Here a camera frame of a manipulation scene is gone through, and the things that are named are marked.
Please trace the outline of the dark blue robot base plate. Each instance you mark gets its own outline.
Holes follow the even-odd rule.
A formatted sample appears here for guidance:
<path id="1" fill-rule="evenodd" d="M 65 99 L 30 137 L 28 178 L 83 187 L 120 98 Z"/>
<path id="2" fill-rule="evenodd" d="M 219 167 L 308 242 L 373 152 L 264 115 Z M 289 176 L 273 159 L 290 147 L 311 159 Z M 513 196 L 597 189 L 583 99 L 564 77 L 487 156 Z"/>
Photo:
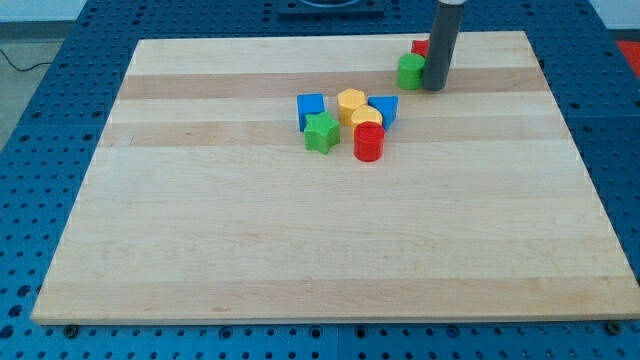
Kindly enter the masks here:
<path id="1" fill-rule="evenodd" d="M 384 0 L 274 0 L 273 3 L 278 16 L 286 19 L 382 16 L 385 12 Z"/>

